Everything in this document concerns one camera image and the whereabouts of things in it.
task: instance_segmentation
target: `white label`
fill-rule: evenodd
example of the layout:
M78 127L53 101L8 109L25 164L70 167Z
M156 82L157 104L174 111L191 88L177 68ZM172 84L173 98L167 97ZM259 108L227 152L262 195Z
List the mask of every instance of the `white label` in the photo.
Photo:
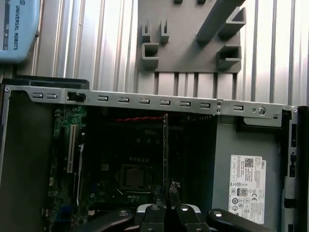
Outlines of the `white label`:
M231 156L228 211L264 224L266 161L260 156Z

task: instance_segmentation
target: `pcie slot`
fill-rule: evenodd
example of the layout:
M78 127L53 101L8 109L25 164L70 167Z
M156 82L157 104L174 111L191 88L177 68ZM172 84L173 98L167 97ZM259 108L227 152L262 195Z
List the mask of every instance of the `pcie slot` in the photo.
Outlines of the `pcie slot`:
M67 173L73 173L74 153L78 139L78 125L70 126Z

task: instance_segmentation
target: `red wire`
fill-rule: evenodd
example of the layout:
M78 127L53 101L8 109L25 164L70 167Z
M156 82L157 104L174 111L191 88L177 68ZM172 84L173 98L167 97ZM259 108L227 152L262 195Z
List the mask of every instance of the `red wire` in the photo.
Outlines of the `red wire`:
M151 116L145 116L145 117L128 117L128 118L117 118L112 119L112 121L115 122L129 122L129 121L145 121L145 120L162 120L164 116L157 116L157 117L151 117Z

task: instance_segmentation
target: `wall-mounted holder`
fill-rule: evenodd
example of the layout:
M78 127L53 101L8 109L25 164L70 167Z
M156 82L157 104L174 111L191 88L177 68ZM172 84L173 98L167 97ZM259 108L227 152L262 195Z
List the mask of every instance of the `wall-mounted holder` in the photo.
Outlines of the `wall-mounted holder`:
M238 45L227 44L219 52L217 52L218 71L227 71L240 61L241 47Z
M243 2L245 0L140 0L138 25L139 29L143 27L143 33L139 30L137 37L136 72L218 72L217 52L226 44L240 46L241 43L240 33L228 41L221 40L217 34L226 21L231 21L239 12ZM208 45L198 43L198 38L206 40ZM222 72L240 70L241 62L238 62Z
M217 0L197 34L197 41L208 44L233 11L244 2L245 0Z
M168 31L168 20L167 19L161 19L161 25L160 25L160 41L162 44L167 44L169 42L169 31Z
M226 21L218 32L221 40L229 40L246 24L246 8L242 8L231 20Z
M150 43L150 34L151 34L151 26L147 20L146 23L142 24L141 26L141 37L143 43Z
M158 43L143 43L141 45L141 59L145 70L155 70L158 67L158 50Z

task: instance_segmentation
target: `corrugated metal panel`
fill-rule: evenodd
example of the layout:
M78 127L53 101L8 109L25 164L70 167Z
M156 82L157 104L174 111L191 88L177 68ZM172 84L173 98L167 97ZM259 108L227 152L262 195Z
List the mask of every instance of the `corrugated metal panel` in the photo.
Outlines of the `corrugated metal panel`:
M243 7L238 75L135 73L138 0L45 0L34 55L17 72L87 79L93 90L308 104L308 0Z

